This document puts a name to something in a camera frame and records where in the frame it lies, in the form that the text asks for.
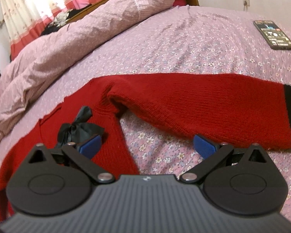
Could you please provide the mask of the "pink floral bed sheet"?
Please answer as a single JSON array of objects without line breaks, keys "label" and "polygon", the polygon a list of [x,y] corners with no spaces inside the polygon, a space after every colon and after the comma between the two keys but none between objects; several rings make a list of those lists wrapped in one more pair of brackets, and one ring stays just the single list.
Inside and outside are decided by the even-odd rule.
[{"label": "pink floral bed sheet", "polygon": [[[291,51],[272,50],[254,20],[261,16],[199,6],[156,14],[94,50],[70,67],[27,109],[0,143],[0,166],[12,146],[66,96],[94,77],[138,73],[237,73],[291,85]],[[291,39],[291,30],[280,26]],[[124,114],[126,144],[141,174],[179,176],[201,162],[192,142],[166,134]],[[291,221],[291,151],[269,151],[289,186],[282,214]]]}]

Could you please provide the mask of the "wall power socket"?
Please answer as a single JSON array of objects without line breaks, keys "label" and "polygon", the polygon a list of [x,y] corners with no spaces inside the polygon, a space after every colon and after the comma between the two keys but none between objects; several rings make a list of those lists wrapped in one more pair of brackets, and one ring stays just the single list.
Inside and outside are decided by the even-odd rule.
[{"label": "wall power socket", "polygon": [[250,0],[242,0],[243,1],[243,10],[247,11],[250,7]]}]

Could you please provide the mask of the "pile of dark clothes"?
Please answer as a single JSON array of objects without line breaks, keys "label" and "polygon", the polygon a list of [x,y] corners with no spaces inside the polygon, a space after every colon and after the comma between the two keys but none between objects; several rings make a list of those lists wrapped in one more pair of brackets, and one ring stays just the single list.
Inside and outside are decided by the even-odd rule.
[{"label": "pile of dark clothes", "polygon": [[51,23],[49,23],[44,30],[41,32],[40,36],[49,35],[53,32],[59,31],[60,28],[64,27],[67,24],[67,21],[72,17],[76,16],[78,13],[88,9],[89,6],[86,6],[82,9],[70,9],[65,12],[60,12],[56,15]]}]

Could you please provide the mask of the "pink quilted duvet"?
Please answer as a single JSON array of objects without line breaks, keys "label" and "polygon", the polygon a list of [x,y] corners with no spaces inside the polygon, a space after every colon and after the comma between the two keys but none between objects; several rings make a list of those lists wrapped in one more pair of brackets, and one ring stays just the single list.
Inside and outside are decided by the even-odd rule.
[{"label": "pink quilted duvet", "polygon": [[70,23],[28,44],[1,73],[0,141],[17,124],[27,106],[65,70],[139,22],[124,18],[113,23]]}]

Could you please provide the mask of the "floral pink curtain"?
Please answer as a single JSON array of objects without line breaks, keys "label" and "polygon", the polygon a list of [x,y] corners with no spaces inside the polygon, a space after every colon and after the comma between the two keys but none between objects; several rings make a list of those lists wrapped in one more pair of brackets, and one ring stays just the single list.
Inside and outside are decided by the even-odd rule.
[{"label": "floral pink curtain", "polygon": [[82,9],[101,0],[0,0],[3,19],[9,34],[11,59],[40,36],[60,13]]}]

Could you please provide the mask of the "black smartphone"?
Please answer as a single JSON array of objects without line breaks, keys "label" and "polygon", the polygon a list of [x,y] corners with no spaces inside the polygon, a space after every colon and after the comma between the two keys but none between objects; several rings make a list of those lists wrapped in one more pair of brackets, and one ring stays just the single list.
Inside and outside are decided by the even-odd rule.
[{"label": "black smartphone", "polygon": [[273,50],[291,50],[291,39],[273,21],[256,20],[254,26]]}]

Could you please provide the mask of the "red knit sweater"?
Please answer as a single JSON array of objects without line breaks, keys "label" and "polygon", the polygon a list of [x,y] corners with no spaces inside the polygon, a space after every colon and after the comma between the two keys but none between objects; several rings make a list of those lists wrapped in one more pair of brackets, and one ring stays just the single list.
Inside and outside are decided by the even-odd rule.
[{"label": "red knit sweater", "polygon": [[82,106],[104,128],[93,162],[118,177],[136,175],[120,126],[126,110],[182,139],[200,134],[246,148],[291,149],[291,86],[237,74],[135,74],[94,78],[66,97],[11,148],[0,169],[0,221],[12,212],[6,186],[36,143],[55,145],[59,128]]}]

